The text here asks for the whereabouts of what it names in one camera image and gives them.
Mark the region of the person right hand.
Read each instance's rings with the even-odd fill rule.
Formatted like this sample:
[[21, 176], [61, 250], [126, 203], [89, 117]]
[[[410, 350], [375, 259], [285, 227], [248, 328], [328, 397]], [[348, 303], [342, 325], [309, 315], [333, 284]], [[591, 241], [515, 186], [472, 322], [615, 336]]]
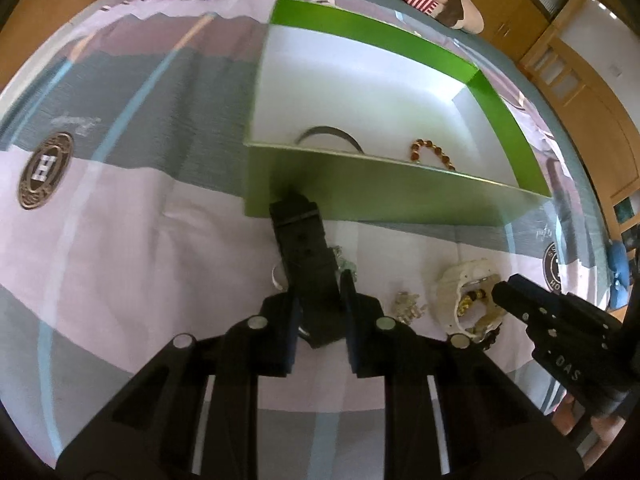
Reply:
[[577, 446], [584, 452], [582, 461], [590, 468], [614, 442], [626, 420], [616, 414], [589, 417], [588, 413], [567, 393], [551, 417], [552, 424], [565, 437], [580, 437]]

